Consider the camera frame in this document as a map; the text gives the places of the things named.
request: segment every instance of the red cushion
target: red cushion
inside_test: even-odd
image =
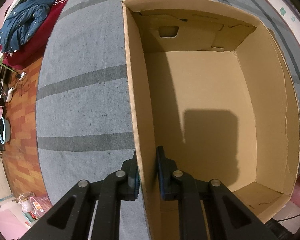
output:
[[[3,60],[3,63],[22,70],[42,57],[53,27],[65,5],[66,2],[53,5],[48,17],[38,28],[33,37],[25,45],[21,46],[19,51],[14,52],[12,57],[8,55],[7,58]]]

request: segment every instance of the cardboard box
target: cardboard box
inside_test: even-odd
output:
[[[300,128],[293,82],[255,16],[211,0],[124,0],[138,166],[153,239],[178,239],[155,148],[195,179],[220,179],[263,222],[290,199]]]

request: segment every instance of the cardboard edge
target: cardboard edge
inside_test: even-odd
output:
[[[135,142],[135,147],[136,147],[136,155],[137,155],[137,163],[138,163],[140,181],[145,181],[144,172],[143,172],[143,160],[142,160],[141,154],[140,154],[140,152],[141,152],[140,140],[139,140],[139,136],[138,136],[139,133],[138,133],[138,124],[137,124],[137,114],[136,114],[136,108],[135,108],[135,98],[134,98],[134,93],[133,93],[133,80],[132,80],[132,71],[131,71],[129,37],[128,37],[128,33],[126,32],[126,30],[128,28],[127,14],[126,14],[127,9],[128,8],[126,7],[125,3],[122,3],[125,54],[126,54],[128,90],[129,90],[129,99],[130,99],[130,107],[131,107],[133,137],[134,137],[134,142]],[[150,236],[151,235],[150,234],[151,220],[148,219],[147,214],[146,214],[146,210],[149,207],[148,194],[147,194],[147,190],[145,187],[141,187],[141,191],[142,191],[144,205],[145,205],[145,219],[147,222],[147,231],[148,231],[148,235]]]
[[[283,194],[278,198],[274,203],[268,207],[265,211],[261,212],[257,217],[261,220],[262,223],[268,222],[275,214],[277,214],[282,207],[288,203],[290,196]]]
[[[247,22],[255,27],[260,19],[244,10],[213,0],[123,0],[133,12],[153,9],[184,9],[220,14]]]
[[[273,34],[272,34],[272,33],[269,31],[269,29],[265,26],[265,24],[264,24],[262,21],[260,21],[260,22],[261,22],[261,23],[264,25],[264,27],[267,29],[267,31],[268,31],[268,33],[269,33],[269,36],[271,37],[272,41],[273,41],[274,44],[276,45],[276,47],[275,47],[274,49],[276,50],[277,54],[281,56],[282,61],[284,62],[284,66],[282,66],[282,64],[281,64],[281,66],[282,66],[282,68],[285,67],[285,69],[287,70],[287,73],[288,73],[288,75],[289,75],[289,78],[290,78],[290,81],[291,81],[291,84],[292,84],[292,87],[293,87],[294,99],[295,99],[295,103],[296,103],[297,108],[298,108],[298,119],[299,119],[299,124],[298,124],[298,126],[299,126],[299,155],[298,155],[298,167],[299,167],[299,164],[300,164],[300,111],[299,111],[299,109],[300,109],[300,106],[299,106],[298,96],[297,96],[296,89],[295,89],[295,86],[294,86],[294,83],[293,83],[293,80],[292,80],[292,76],[291,76],[290,69],[288,68],[287,61],[286,61],[286,59],[285,59],[285,57],[284,57],[284,55],[283,55],[283,53],[282,53],[282,50],[281,50],[279,44],[277,43],[277,41],[276,41],[275,37],[273,36]],[[293,187],[292,187],[292,189],[291,189],[291,191],[290,191],[290,193],[289,193],[289,196],[290,196],[290,197],[291,197],[291,195],[292,195],[294,186],[295,186],[296,181],[297,181],[297,178],[298,178],[298,167],[297,167],[297,173],[296,173],[296,175],[295,175],[295,180],[294,180]]]

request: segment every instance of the parquet floor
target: parquet floor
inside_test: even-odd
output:
[[[23,88],[14,91],[12,100],[6,103],[6,119],[11,125],[11,139],[2,154],[3,166],[12,193],[33,191],[37,196],[46,194],[38,160],[35,101],[42,58],[24,69]],[[15,83],[12,73],[10,86]]]

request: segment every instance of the gray carpet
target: gray carpet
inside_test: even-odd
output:
[[[53,204],[80,179],[104,179],[133,155],[121,1],[69,0],[49,39],[36,123]],[[300,104],[300,48],[281,17],[266,0],[217,1],[256,15],[274,31]],[[120,239],[149,239],[141,194],[122,203]]]

